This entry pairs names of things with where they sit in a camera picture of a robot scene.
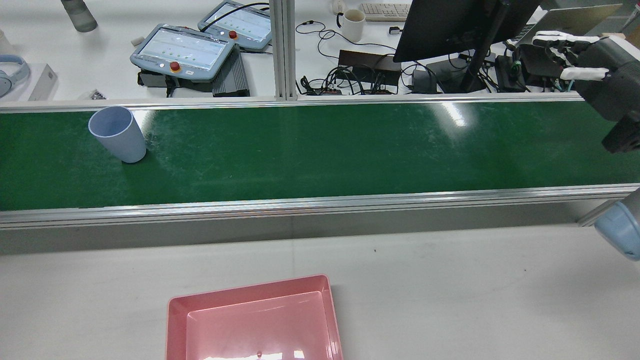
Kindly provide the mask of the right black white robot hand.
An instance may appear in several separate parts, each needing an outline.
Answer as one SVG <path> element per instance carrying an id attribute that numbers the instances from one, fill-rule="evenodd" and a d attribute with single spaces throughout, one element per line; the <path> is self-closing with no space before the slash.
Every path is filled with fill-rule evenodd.
<path id="1" fill-rule="evenodd" d="M 540 30 L 532 40 L 561 67 L 560 80 L 611 122 L 639 118 L 639 50 L 617 35 Z"/>

